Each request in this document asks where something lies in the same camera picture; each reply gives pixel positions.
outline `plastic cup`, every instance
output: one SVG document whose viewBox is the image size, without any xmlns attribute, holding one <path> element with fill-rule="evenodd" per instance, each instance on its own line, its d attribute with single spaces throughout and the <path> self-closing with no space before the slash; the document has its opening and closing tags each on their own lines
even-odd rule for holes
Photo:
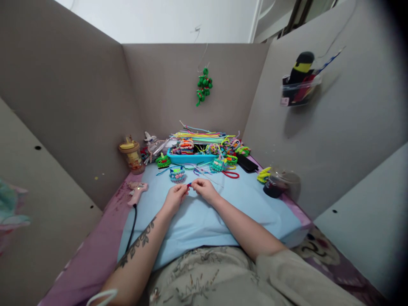
<svg viewBox="0 0 408 306">
<path fill-rule="evenodd" d="M 263 191 L 272 198 L 279 198 L 282 193 L 299 182 L 300 178 L 295 173 L 287 172 L 280 167 L 272 167 Z"/>
</svg>

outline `gray panel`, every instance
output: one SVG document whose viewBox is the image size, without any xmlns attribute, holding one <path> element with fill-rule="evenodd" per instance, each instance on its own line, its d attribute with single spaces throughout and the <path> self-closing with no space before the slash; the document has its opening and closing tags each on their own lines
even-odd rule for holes
<svg viewBox="0 0 408 306">
<path fill-rule="evenodd" d="M 103 209 L 143 136 L 122 46 L 53 0 L 2 1 L 0 41 L 0 96 Z"/>
<path fill-rule="evenodd" d="M 145 129 L 165 138 L 184 124 L 241 136 L 268 52 L 267 45 L 209 44 L 211 95 L 196 107 L 198 62 L 205 44 L 124 44 Z"/>
<path fill-rule="evenodd" d="M 274 41 L 244 134 L 261 165 L 279 164 L 302 179 L 298 203 L 312 218 L 330 207 L 407 142 L 405 81 L 394 31 L 369 1 L 359 5 L 325 57 L 310 105 L 279 105 L 282 76 L 302 51 L 323 55 L 354 8 L 347 1 Z"/>
</svg>

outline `forearm tattoo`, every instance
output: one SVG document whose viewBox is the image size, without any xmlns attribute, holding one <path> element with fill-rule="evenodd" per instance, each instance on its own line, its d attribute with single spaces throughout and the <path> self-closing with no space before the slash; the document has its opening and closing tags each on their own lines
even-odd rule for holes
<svg viewBox="0 0 408 306">
<path fill-rule="evenodd" d="M 121 266 L 122 268 L 125 266 L 125 264 L 128 263 L 128 256 L 130 254 L 130 259 L 133 258 L 133 256 L 136 253 L 136 248 L 142 245 L 142 247 L 145 246 L 145 244 L 149 243 L 149 237 L 147 236 L 150 233 L 150 230 L 154 228 L 154 223 L 153 221 L 156 219 L 156 217 L 153 218 L 152 221 L 147 225 L 147 227 L 144 229 L 144 231 L 140 234 L 140 236 L 136 239 L 135 242 L 130 246 L 129 250 L 123 255 L 123 257 L 119 260 L 118 264 L 116 265 L 115 271 Z"/>
</svg>

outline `glue gun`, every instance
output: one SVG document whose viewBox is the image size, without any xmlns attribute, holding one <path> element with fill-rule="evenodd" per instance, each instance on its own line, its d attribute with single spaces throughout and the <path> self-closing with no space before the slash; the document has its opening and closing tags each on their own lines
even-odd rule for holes
<svg viewBox="0 0 408 306">
<path fill-rule="evenodd" d="M 140 196 L 142 195 L 142 192 L 147 191 L 149 188 L 148 184 L 139 182 L 129 182 L 127 186 L 130 189 L 133 189 L 133 191 L 131 191 L 131 194 L 133 194 L 132 198 L 127 203 L 129 206 L 137 204 L 139 202 Z"/>
</svg>

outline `smartphone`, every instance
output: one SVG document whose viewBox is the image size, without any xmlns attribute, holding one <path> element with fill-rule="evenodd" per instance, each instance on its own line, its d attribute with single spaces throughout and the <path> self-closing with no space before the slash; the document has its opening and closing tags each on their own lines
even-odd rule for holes
<svg viewBox="0 0 408 306">
<path fill-rule="evenodd" d="M 247 157 L 237 154 L 237 158 L 238 165 L 240 165 L 246 173 L 252 173 L 258 170 L 258 166 L 254 162 L 250 161 Z"/>
</svg>

